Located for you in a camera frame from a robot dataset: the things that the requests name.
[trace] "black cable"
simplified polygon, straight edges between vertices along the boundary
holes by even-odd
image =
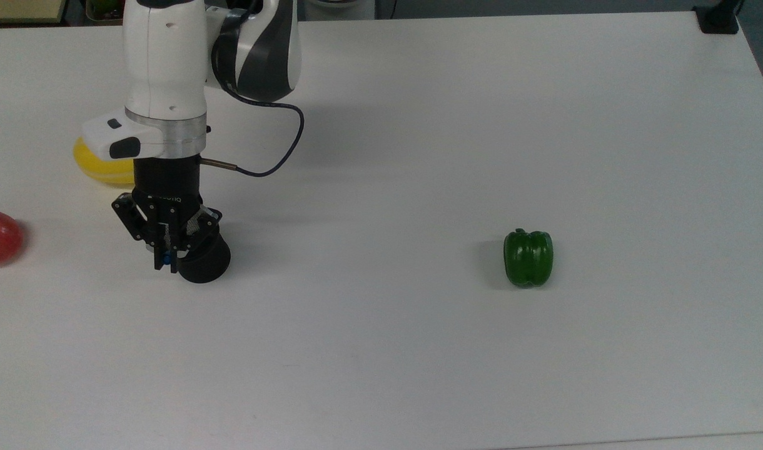
[[[248,103],[249,105],[262,106],[263,108],[283,108],[286,110],[293,110],[296,113],[298,113],[298,117],[299,117],[299,120],[301,120],[301,123],[298,126],[298,134],[296,134],[292,145],[290,145],[290,148],[287,150],[287,153],[285,153],[284,157],[282,157],[281,160],[279,160],[279,162],[277,162],[276,165],[273,166],[269,171],[264,171],[264,172],[247,171],[243,169],[242,167],[239,167],[235,164],[229,164],[227,162],[216,161],[214,159],[202,158],[201,164],[208,165],[208,166],[217,166],[218,168],[229,169],[231,171],[238,171],[241,174],[246,174],[247,176],[253,176],[257,178],[269,176],[270,174],[273,174],[273,172],[279,170],[279,168],[281,168],[281,166],[283,166],[284,163],[287,162],[287,159],[290,157],[290,154],[293,154],[293,150],[295,150],[296,146],[298,145],[298,141],[301,139],[301,134],[304,132],[304,112],[301,111],[301,109],[295,105],[289,105],[287,103],[275,103],[275,102],[256,102],[256,100],[247,99],[247,97],[243,97],[242,95],[239,95],[238,93],[236,93],[233,87],[225,82],[218,66],[218,50],[220,47],[219,40],[221,40],[221,38],[216,39],[214,45],[212,45],[211,59],[212,59],[212,71],[215,74],[215,79],[217,79],[218,83],[221,85],[221,89],[223,89],[227,94],[234,97],[234,99],[237,99],[243,103]]]

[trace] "yellow fruit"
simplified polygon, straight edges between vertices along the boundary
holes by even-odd
[[[84,174],[91,179],[112,184],[134,184],[134,162],[130,159],[121,161],[101,161],[89,150],[84,140],[79,137],[73,146],[73,159]]]

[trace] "table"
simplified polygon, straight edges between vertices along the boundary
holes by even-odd
[[[512,448],[763,432],[763,80],[692,12],[301,23],[269,179],[202,169],[212,284],[71,148],[118,27],[0,29],[0,448]],[[75,43],[74,51],[66,52]],[[261,170],[287,111],[207,92]],[[503,237],[549,231],[542,288]]]
[[[763,450],[763,433],[727,436],[698,436],[648,441],[600,442],[562,446],[563,450]]]
[[[65,0],[0,0],[0,23],[58,23]]]

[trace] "green bell pepper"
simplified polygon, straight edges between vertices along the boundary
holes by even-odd
[[[542,286],[552,267],[553,244],[545,231],[526,233],[518,228],[504,239],[504,268],[512,284],[520,288]]]

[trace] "gray floor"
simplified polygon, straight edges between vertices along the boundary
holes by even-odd
[[[395,0],[376,0],[376,15],[389,18]],[[690,11],[718,0],[398,0],[394,18],[528,14],[595,14]],[[745,0],[739,21],[763,75],[763,0]]]

